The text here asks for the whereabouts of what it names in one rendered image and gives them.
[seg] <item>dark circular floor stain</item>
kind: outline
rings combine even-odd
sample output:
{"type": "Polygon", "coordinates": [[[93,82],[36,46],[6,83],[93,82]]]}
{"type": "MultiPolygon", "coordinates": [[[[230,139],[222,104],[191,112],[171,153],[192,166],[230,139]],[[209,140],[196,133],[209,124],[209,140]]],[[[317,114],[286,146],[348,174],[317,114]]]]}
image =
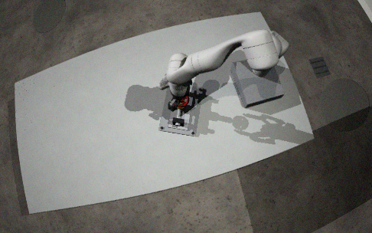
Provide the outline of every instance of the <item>dark circular floor stain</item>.
{"type": "Polygon", "coordinates": [[[66,11],[64,0],[43,0],[34,13],[34,28],[37,32],[45,33],[54,29],[66,11]]]}
{"type": "Polygon", "coordinates": [[[357,82],[338,79],[321,95],[321,110],[329,125],[344,132],[359,128],[370,112],[367,92],[357,82]]]}

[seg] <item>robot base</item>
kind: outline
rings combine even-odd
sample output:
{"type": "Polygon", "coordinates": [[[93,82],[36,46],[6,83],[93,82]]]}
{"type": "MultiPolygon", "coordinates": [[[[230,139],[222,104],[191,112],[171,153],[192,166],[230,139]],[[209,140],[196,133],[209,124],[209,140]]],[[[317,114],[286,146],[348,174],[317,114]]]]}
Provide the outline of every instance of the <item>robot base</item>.
{"type": "Polygon", "coordinates": [[[183,109],[170,111],[168,103],[172,99],[171,92],[167,90],[163,105],[162,116],[160,117],[159,130],[178,133],[189,136],[196,135],[197,122],[200,115],[200,107],[197,106],[207,95],[206,90],[193,85],[188,95],[189,102],[183,109]]]}

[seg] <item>concrete floor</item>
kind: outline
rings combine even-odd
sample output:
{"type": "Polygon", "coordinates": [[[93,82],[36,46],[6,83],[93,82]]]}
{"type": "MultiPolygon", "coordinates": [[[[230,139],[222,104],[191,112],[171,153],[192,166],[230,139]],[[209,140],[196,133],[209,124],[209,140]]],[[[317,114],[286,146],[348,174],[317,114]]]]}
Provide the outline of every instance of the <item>concrete floor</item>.
{"type": "Polygon", "coordinates": [[[371,218],[361,218],[372,215],[372,114],[367,109],[328,124],[320,103],[327,85],[341,78],[356,81],[372,100],[372,24],[357,0],[66,0],[62,20],[47,33],[33,26],[38,4],[0,2],[0,232],[372,232],[371,218]],[[291,44],[285,58],[314,140],[176,189],[27,214],[17,185],[15,82],[138,34],[256,11],[291,44]],[[308,62],[314,57],[325,58],[331,75],[315,77],[308,62]],[[337,130],[364,116],[357,129],[337,130]]]}

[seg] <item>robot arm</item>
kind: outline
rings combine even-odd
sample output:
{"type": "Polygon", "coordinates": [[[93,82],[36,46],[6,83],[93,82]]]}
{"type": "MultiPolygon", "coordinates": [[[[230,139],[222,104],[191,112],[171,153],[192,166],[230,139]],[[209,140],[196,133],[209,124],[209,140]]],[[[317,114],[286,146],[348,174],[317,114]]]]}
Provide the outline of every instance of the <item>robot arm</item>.
{"type": "Polygon", "coordinates": [[[187,95],[187,87],[198,74],[218,69],[238,47],[243,47],[248,65],[258,76],[264,76],[279,62],[289,43],[274,31],[258,30],[242,34],[212,48],[193,53],[171,56],[160,88],[170,87],[174,97],[187,95]]]}

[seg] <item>white tabletop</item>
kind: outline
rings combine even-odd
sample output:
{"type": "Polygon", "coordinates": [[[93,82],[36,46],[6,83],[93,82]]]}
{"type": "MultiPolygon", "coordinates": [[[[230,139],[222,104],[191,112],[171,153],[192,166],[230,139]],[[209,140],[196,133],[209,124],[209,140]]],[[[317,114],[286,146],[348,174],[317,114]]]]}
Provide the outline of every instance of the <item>white tabletop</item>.
{"type": "Polygon", "coordinates": [[[197,21],[105,46],[17,82],[18,152],[29,212],[174,188],[312,139],[284,58],[278,66],[288,71],[280,77],[281,99],[244,109],[229,82],[201,105],[200,134],[158,130],[165,90],[157,86],[169,57],[259,29],[269,29],[260,13],[197,21]],[[128,106],[128,95],[138,103],[128,106]],[[249,123],[243,133],[225,120],[242,117],[249,123]]]}

